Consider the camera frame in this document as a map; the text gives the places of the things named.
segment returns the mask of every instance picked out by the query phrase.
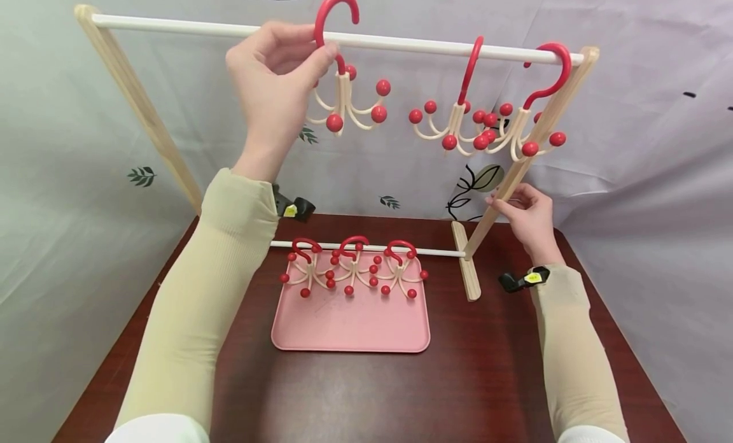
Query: black clip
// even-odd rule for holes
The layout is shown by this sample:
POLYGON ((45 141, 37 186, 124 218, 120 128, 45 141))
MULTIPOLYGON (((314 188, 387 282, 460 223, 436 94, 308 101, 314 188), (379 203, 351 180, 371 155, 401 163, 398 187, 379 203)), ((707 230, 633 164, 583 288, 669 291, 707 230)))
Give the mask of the black clip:
POLYGON ((546 283, 549 277, 550 270, 544 268, 544 266, 536 266, 520 280, 516 280, 511 273, 504 273, 499 276, 499 283, 505 292, 515 293, 527 287, 534 287, 537 284, 546 283))
POLYGON ((282 193, 280 193, 280 186, 276 183, 273 184, 273 194, 275 197, 275 208, 279 217, 291 217, 299 222, 307 222, 311 214, 316 210, 305 198, 295 198, 294 201, 288 200, 282 193))

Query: white backdrop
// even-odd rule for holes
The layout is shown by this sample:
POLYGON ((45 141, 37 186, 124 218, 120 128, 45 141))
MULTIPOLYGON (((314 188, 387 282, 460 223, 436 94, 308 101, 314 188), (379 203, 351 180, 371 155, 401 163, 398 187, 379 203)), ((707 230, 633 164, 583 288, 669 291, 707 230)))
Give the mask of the white backdrop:
MULTIPOLYGON (((73 19, 73 5, 261 24, 312 22, 320 1, 3 0, 3 439, 53 437, 193 217, 73 19)), ((724 335, 733 301, 716 273, 729 268, 723 260, 733 244, 733 174, 725 165, 733 0, 358 2, 357 27, 339 5, 327 29, 466 43, 482 34, 487 43, 529 48, 560 41, 573 52, 600 46, 598 66, 560 123, 568 144, 540 158, 529 179, 555 198, 556 223, 686 437, 730 435, 733 351, 724 335)), ((245 135, 223 66, 235 41, 117 36, 205 188, 245 135)), ((443 157, 439 142, 416 138, 407 120, 428 99, 438 101, 439 123, 447 119, 466 59, 350 48, 344 56, 358 69, 359 106, 375 99, 379 78, 389 78, 389 118, 373 132, 347 122, 340 139, 309 126, 317 142, 296 143, 279 177, 283 192, 325 213, 460 220, 481 213, 485 193, 460 194, 457 184, 470 177, 466 164, 474 174, 506 169, 506 155, 443 157)), ((480 60, 468 99, 474 108, 517 105, 557 74, 556 66, 480 60)), ((332 86, 325 78, 319 91, 331 99, 332 86)))

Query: white sleeve cuff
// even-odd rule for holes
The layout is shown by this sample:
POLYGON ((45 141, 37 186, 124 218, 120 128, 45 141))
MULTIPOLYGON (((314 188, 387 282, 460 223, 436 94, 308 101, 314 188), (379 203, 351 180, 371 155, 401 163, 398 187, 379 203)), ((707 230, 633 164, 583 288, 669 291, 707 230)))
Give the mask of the white sleeve cuff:
POLYGON ((149 414, 123 424, 105 443, 209 443, 209 436, 188 416, 149 414))
POLYGON ((594 425, 576 425, 565 430, 557 443, 624 443, 624 440, 594 425))

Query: finger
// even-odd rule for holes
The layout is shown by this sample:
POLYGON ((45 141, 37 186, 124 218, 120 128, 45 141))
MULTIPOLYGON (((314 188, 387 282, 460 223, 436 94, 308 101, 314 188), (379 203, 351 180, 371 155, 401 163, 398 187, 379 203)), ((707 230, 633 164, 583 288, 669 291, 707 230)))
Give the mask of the finger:
POLYGON ((523 203, 516 201, 516 200, 507 200, 507 203, 509 203, 511 206, 516 207, 517 209, 521 209, 522 211, 527 210, 527 206, 525 206, 523 203))
POLYGON ((507 203, 505 201, 502 201, 500 199, 493 199, 489 206, 493 207, 495 210, 497 210, 499 213, 503 214, 503 216, 508 218, 508 221, 512 222, 516 220, 516 218, 521 214, 523 211, 519 207, 511 206, 510 203, 507 203))
POLYGON ((314 28, 314 24, 267 22, 247 38, 243 45, 253 52, 268 56, 279 46, 313 41, 314 28))
POLYGON ((303 60, 285 61, 280 66, 275 67, 272 71, 279 76, 284 76, 293 72, 298 66, 303 64, 303 60))
POLYGON ((303 64, 291 72, 290 75, 299 81, 301 85, 310 88, 328 71, 328 66, 336 59, 338 53, 338 46, 329 42, 311 53, 311 56, 303 61, 303 64))
POLYGON ((535 205, 547 198, 547 196, 529 183, 520 183, 514 191, 514 196, 525 197, 532 205, 535 205))
POLYGON ((284 62, 299 61, 303 62, 311 53, 315 52, 318 47, 313 42, 296 43, 292 45, 280 46, 267 56, 265 65, 271 71, 275 71, 278 66, 284 62))
MULTIPOLYGON (((492 193, 491 198, 486 198, 486 203, 488 205, 491 205, 491 203, 494 201, 495 196, 496 194, 492 193)), ((528 203, 522 200, 518 200, 517 198, 509 198, 506 202, 509 203, 511 206, 516 207, 517 209, 521 209, 522 211, 526 211, 527 209, 529 209, 528 203)))

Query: beige arm sleeve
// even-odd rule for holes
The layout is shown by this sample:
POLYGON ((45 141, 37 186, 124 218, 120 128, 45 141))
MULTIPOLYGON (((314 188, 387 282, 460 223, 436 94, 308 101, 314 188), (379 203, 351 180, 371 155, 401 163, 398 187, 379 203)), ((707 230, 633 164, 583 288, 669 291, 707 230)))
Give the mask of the beige arm sleeve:
POLYGON ((591 323, 583 279, 565 265, 547 268, 548 282, 531 293, 555 440, 575 425, 594 425, 628 442, 616 382, 591 323))
POLYGON ((208 432, 216 358, 277 221, 271 184, 219 171, 196 231, 160 285, 115 428, 175 413, 208 432))

